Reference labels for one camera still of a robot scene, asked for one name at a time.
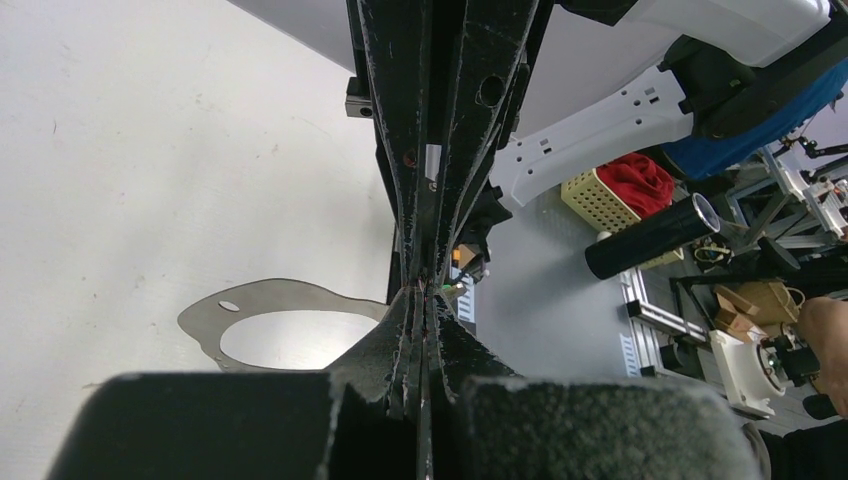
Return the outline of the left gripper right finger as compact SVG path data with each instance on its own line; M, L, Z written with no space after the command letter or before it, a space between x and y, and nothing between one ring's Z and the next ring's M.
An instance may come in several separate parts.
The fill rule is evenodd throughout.
M434 418L476 418L506 401L524 377L461 324L446 296L427 296L423 375Z

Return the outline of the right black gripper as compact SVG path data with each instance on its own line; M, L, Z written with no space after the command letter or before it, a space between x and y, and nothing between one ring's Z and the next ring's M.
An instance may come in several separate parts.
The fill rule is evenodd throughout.
M448 258L517 122L550 1L350 1L362 106L396 224L394 286L446 277Z

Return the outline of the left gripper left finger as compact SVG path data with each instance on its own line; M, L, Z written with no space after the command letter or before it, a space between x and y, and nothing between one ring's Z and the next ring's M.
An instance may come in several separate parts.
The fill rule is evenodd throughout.
M417 418L424 350L424 292L401 288L383 319L327 370L392 419Z

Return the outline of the large metal keyring with clips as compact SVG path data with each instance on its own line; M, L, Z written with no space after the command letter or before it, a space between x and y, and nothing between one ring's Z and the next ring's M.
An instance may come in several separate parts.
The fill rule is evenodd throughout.
M203 298L177 323L226 373L320 370L371 332L387 310L381 302L271 278Z

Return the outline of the key with green tag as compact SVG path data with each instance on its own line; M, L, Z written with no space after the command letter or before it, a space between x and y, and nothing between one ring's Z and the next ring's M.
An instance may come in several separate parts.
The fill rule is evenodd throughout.
M467 293L467 286L462 281L459 281L454 284L445 284L442 286L442 294L448 302L457 301L460 297Z

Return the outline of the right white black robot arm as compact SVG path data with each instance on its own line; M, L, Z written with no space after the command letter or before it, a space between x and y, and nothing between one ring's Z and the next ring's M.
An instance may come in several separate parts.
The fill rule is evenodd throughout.
M347 113L374 123L403 287L436 287L487 186L515 211L624 154L724 140L774 117L847 56L843 1L566 1L607 26L676 31L655 66L519 141L550 1L350 1Z

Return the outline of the operator hand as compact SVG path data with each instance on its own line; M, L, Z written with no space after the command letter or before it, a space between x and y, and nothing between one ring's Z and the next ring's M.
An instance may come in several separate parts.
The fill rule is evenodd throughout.
M798 329L820 364L821 390L847 418L847 302L815 297L802 305Z

